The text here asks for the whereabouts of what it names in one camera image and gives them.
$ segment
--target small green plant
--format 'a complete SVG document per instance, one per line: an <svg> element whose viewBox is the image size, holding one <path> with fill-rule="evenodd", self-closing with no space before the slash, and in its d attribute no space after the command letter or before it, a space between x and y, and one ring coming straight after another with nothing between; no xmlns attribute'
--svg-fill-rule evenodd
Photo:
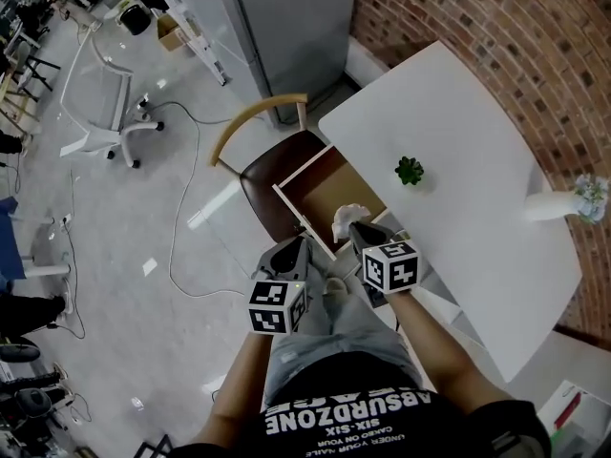
<svg viewBox="0 0 611 458"><path fill-rule="evenodd" d="M404 185L408 183L415 185L424 175L424 168L420 161L416 161L415 157L403 156L399 161L399 166L394 171L401 178Z"/></svg>

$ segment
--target open box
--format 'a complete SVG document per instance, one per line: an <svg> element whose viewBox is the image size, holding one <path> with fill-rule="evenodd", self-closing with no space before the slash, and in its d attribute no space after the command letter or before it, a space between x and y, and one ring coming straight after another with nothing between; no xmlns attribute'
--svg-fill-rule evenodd
<svg viewBox="0 0 611 458"><path fill-rule="evenodd" d="M382 200L332 145L274 185L274 190L332 260L350 245L344 239L333 242L331 224L337 209L358 203L371 212L364 220L373 222L387 212Z"/></svg>

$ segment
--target white cloth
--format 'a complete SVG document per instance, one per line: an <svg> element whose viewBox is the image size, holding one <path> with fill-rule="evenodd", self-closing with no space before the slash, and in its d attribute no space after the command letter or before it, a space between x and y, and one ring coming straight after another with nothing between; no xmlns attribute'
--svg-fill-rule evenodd
<svg viewBox="0 0 611 458"><path fill-rule="evenodd" d="M358 203L352 203L351 205L342 205L333 218L333 224L331 229L333 231L333 241L337 242L340 239L347 238L349 236L349 226L367 216L370 216L371 212L367 207L363 207Z"/></svg>

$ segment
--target white container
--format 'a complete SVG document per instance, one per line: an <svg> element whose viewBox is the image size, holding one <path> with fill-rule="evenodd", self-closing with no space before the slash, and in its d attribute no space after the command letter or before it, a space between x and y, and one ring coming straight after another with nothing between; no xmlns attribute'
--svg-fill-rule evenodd
<svg viewBox="0 0 611 458"><path fill-rule="evenodd" d="M577 214L579 197L573 192L545 192L530 195L524 202L524 214L528 220L559 219Z"/></svg>

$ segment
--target white table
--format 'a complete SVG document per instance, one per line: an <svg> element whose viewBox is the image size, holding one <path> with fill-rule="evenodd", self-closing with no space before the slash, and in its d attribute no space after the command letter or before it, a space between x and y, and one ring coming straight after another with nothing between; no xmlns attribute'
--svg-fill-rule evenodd
<svg viewBox="0 0 611 458"><path fill-rule="evenodd" d="M564 219L523 216L530 178L543 174L509 117L437 42L319 125L407 229L512 380L553 329L581 272ZM432 192L402 185L394 173L401 156L422 162Z"/></svg>

